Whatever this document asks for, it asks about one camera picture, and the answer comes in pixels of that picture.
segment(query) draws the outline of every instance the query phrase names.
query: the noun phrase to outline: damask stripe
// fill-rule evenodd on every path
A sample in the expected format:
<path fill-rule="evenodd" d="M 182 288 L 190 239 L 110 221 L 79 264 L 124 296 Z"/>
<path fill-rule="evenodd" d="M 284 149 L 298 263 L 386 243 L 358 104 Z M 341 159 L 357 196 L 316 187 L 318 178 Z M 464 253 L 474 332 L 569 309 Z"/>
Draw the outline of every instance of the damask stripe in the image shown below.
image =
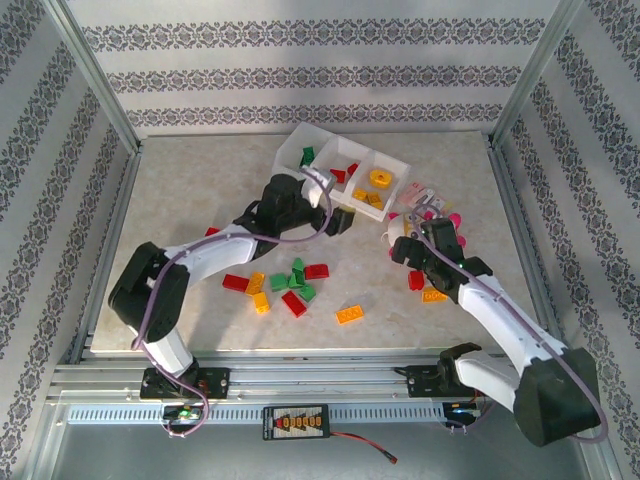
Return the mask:
<path fill-rule="evenodd" d="M 313 45 L 532 45 L 542 18 L 344 19 L 84 27 L 96 52 Z"/>
<path fill-rule="evenodd" d="M 622 317 L 628 322 L 629 333 L 636 339 L 636 348 L 640 348 L 640 287 L 634 283 L 635 275 L 631 273 L 633 269 L 618 245 L 618 236 L 611 232 L 609 216 L 601 206 L 600 195 L 593 187 L 580 152 L 575 147 L 544 81 L 540 80 L 531 92 L 531 101 L 538 110 L 553 151 L 558 156 L 578 210 L 582 212 L 582 219 L 591 234 L 596 254 L 601 258 L 600 265 L 605 269 L 611 291 L 616 294 L 616 303 L 623 311 Z"/>
<path fill-rule="evenodd" d="M 38 0 L 15 0 L 2 14 L 0 22 L 0 85 L 22 54 L 22 49 L 33 36 L 44 17 L 44 8 Z"/>
<path fill-rule="evenodd" d="M 329 87 L 512 87 L 520 67 L 277 67 L 122 72 L 107 75 L 116 93 Z"/>
<path fill-rule="evenodd" d="M 558 321 L 558 308 L 556 307 L 556 303 L 553 300 L 553 290 L 551 289 L 551 282 L 549 281 L 549 275 L 547 273 L 547 269 L 544 266 L 544 262 L 542 261 L 542 254 L 540 253 L 540 247 L 538 246 L 538 241 L 536 240 L 536 236 L 533 233 L 533 229 L 531 228 L 531 220 L 529 220 L 529 213 L 524 206 L 524 202 L 522 200 L 522 196 L 520 195 L 520 191 L 518 190 L 517 183 L 515 177 L 513 175 L 513 171 L 511 170 L 511 165 L 508 161 L 507 153 L 504 150 L 504 147 L 500 147 L 502 151 L 502 158 L 504 159 L 504 164 L 507 169 L 507 173 L 509 174 L 509 179 L 511 180 L 511 184 L 513 185 L 513 191 L 515 192 L 516 200 L 518 202 L 518 207 L 520 207 L 520 212 L 522 213 L 522 218 L 524 220 L 524 226 L 527 229 L 527 234 L 529 235 L 529 240 L 531 241 L 531 246 L 533 247 L 533 255 L 536 259 L 536 264 L 538 265 L 538 271 L 540 272 L 540 276 L 542 277 L 542 283 L 544 285 L 544 294 L 549 299 L 549 305 L 551 306 L 551 311 L 553 312 L 553 316 L 556 319 L 556 323 L 558 325 L 558 329 L 560 330 L 560 334 L 562 336 L 562 340 L 565 341 L 566 337 L 566 329 L 562 322 Z"/>
<path fill-rule="evenodd" d="M 118 142 L 118 134 L 113 126 L 110 126 L 82 196 L 73 227 L 69 232 L 66 248 L 60 260 L 59 270 L 54 276 L 51 293 L 46 300 L 46 308 L 42 311 L 42 318 L 36 327 L 34 341 L 29 348 L 29 360 L 26 362 L 25 371 L 20 375 L 18 388 L 14 393 L 15 400 L 7 412 L 8 420 L 3 425 L 4 432 L 0 438 L 0 445 L 2 445 L 0 475 L 5 475 L 4 478 L 11 478 L 13 473 L 13 461 L 15 461 L 16 454 L 24 440 L 22 434 L 26 429 L 26 422 L 33 412 L 34 403 L 36 402 L 35 395 L 42 384 L 42 375 L 51 354 L 50 349 L 53 346 L 58 325 L 67 306 L 68 294 L 73 286 L 73 279 L 80 264 L 85 242 L 91 230 L 93 218 L 98 208 L 110 166 L 113 163 Z M 125 170 L 126 165 L 120 177 L 119 185 L 122 183 Z M 113 214 L 114 207 L 115 201 L 111 206 L 109 219 Z"/>
<path fill-rule="evenodd" d="M 627 133 L 629 129 L 620 120 L 616 107 L 609 101 L 609 95 L 572 34 L 560 42 L 556 58 L 591 122 L 591 129 L 609 155 L 624 192 L 633 200 L 633 208 L 639 210 L 640 149 Z"/>
<path fill-rule="evenodd" d="M 524 169 L 535 193 L 549 239 L 555 249 L 556 261 L 578 315 L 582 334 L 586 339 L 586 348 L 596 359 L 600 389 L 614 414 L 612 420 L 618 425 L 618 435 L 631 458 L 631 468 L 635 475 L 640 476 L 640 444 L 637 437 L 640 425 L 637 422 L 637 414 L 633 412 L 633 400 L 624 390 L 624 382 L 620 380 L 620 367 L 615 362 L 611 342 L 603 332 L 600 315 L 594 307 L 589 286 L 586 284 L 582 267 L 577 260 L 578 256 L 573 249 L 558 204 L 553 198 L 551 187 L 542 169 L 538 152 L 535 150 L 522 117 L 518 117 L 511 134 L 520 158 L 524 161 Z"/>
<path fill-rule="evenodd" d="M 0 359 L 4 358 L 4 350 L 11 341 L 11 332 L 16 325 L 16 320 L 20 317 L 22 304 L 31 288 L 35 270 L 44 253 L 49 234 L 99 109 L 100 103 L 89 89 L 78 107 L 73 123 L 69 127 L 67 139 L 62 144 L 58 158 L 45 183 L 32 215 L 33 220 L 29 223 L 27 234 L 23 237 L 24 243 L 16 253 L 17 258 L 13 261 L 13 268 L 7 274 L 6 286 L 2 287 L 0 297 L 0 312 L 2 312 Z"/>
<path fill-rule="evenodd" d="M 128 110 L 134 127 L 352 122 L 492 122 L 499 104 L 273 105 Z"/>
<path fill-rule="evenodd" d="M 588 0 L 587 5 L 640 81 L 640 14 L 636 6 L 629 1 L 611 0 Z"/>
<path fill-rule="evenodd" d="M 31 162 L 35 147 L 40 142 L 44 128 L 49 124 L 53 109 L 76 67 L 71 52 L 64 43 L 56 49 L 47 68 L 33 91 L 24 115 L 7 140 L 0 159 L 0 223 L 20 185 L 20 177 Z"/>

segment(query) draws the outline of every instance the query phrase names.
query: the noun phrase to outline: red lego brick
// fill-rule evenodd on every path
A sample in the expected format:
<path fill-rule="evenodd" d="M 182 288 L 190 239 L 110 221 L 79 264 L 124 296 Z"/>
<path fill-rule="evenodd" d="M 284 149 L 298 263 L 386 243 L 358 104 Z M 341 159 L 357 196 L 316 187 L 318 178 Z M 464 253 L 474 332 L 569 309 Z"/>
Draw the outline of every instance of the red lego brick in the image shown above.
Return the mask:
<path fill-rule="evenodd" d="M 422 290 L 424 288 L 424 274 L 418 270 L 409 272 L 409 288 L 411 290 Z"/>
<path fill-rule="evenodd" d="M 236 290 L 244 293 L 249 286 L 249 279 L 227 274 L 224 276 L 224 280 L 222 280 L 222 286 L 229 290 Z"/>
<path fill-rule="evenodd" d="M 296 318 L 302 315 L 307 311 L 307 307 L 304 306 L 304 303 L 300 301 L 300 299 L 293 292 L 287 292 L 282 296 L 282 300 L 287 304 L 291 313 L 293 313 Z"/>
<path fill-rule="evenodd" d="M 304 267 L 305 280 L 317 280 L 318 278 L 329 278 L 329 267 L 324 263 Z"/>
<path fill-rule="evenodd" d="M 336 170 L 334 168 L 330 168 L 329 171 L 336 176 L 336 181 L 338 183 L 344 183 L 345 178 L 347 178 L 347 172 L 344 170 Z"/>

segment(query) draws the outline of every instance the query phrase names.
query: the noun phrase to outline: patterned wallpaper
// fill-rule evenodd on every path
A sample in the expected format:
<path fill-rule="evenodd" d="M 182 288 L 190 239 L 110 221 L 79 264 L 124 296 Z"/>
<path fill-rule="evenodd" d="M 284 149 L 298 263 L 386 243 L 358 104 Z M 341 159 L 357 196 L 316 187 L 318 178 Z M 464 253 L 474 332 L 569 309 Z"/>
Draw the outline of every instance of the patterned wallpaper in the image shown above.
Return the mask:
<path fill-rule="evenodd" d="M 503 145 L 566 340 L 597 361 L 624 478 L 640 478 L 639 9 L 583 4 Z"/>
<path fill-rule="evenodd" d="M 102 3 L 69 0 L 145 137 L 489 133 L 558 0 Z"/>
<path fill-rule="evenodd" d="M 19 477 L 128 154 L 37 0 L 0 0 L 0 478 Z"/>

